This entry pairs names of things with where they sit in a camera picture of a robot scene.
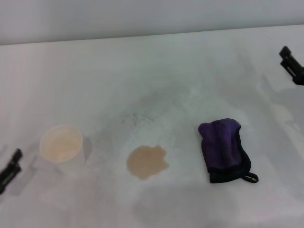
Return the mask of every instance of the purple towel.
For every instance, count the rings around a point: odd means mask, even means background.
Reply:
[[[258,177],[249,173],[251,161],[242,148],[239,130],[241,125],[233,119],[202,123],[199,133],[203,137],[201,148],[211,183],[243,178],[256,183]]]

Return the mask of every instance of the table surface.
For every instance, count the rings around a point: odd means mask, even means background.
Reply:
[[[0,198],[2,228],[269,228],[304,224],[304,26],[0,47],[0,158],[24,151]],[[200,123],[233,118],[260,181],[210,184]],[[43,133],[71,124],[86,164],[36,166]],[[130,153],[160,145],[169,168],[146,180]]]

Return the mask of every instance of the spill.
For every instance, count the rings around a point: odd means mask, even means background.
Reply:
[[[127,160],[128,170],[132,175],[145,180],[169,167],[164,160],[165,155],[166,151],[159,145],[140,146],[130,154]]]

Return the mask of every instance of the black trim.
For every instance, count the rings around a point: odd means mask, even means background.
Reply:
[[[258,176],[250,173],[251,169],[251,161],[244,151],[242,144],[241,144],[241,137],[239,135],[239,127],[236,131],[236,140],[237,140],[237,147],[242,156],[242,163],[239,165],[232,166],[228,169],[218,169],[214,167],[209,167],[208,172],[210,173],[210,183],[224,183],[233,181],[239,178],[244,179],[245,181],[251,183],[258,182]]]

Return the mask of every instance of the paper cup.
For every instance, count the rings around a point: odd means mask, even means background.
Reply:
[[[42,137],[39,155],[55,164],[62,172],[78,171],[85,164],[83,137],[72,126],[56,126]]]

